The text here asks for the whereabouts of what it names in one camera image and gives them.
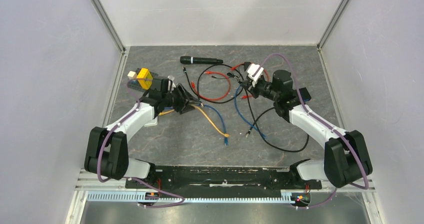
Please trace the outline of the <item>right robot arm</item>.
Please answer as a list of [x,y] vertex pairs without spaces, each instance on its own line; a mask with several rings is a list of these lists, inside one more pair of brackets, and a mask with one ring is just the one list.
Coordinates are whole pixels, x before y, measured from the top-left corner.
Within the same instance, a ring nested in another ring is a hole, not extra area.
[[290,72],[274,72],[272,81],[262,74],[247,74],[246,90],[254,98],[259,96],[272,100],[278,116],[303,130],[323,149],[321,160],[303,160],[291,166],[289,182],[301,188],[309,180],[327,180],[341,188],[355,181],[364,180],[362,189],[369,187],[368,176],[373,172],[372,162],[364,136],[357,130],[347,131],[331,124],[316,114],[305,100],[310,98],[306,88],[298,88]]

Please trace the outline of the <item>white network switch box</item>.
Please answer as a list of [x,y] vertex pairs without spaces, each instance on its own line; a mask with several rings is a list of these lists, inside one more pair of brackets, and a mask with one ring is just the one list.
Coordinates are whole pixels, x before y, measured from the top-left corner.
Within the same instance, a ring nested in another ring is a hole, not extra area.
[[151,126],[156,126],[158,125],[158,118],[155,118],[153,120],[151,120],[150,122],[146,123],[144,125],[144,127],[151,127]]

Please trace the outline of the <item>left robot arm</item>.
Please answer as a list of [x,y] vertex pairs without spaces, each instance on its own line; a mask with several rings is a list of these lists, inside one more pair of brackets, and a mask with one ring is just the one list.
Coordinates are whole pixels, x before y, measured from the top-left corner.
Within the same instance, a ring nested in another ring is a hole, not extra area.
[[175,85],[167,77],[146,79],[150,87],[137,99],[134,106],[120,119],[106,127],[94,127],[89,134],[84,168],[97,175],[98,180],[120,180],[137,177],[145,188],[156,184],[154,164],[129,158],[128,141],[147,124],[157,119],[165,108],[171,107],[184,114],[201,104],[181,84]]

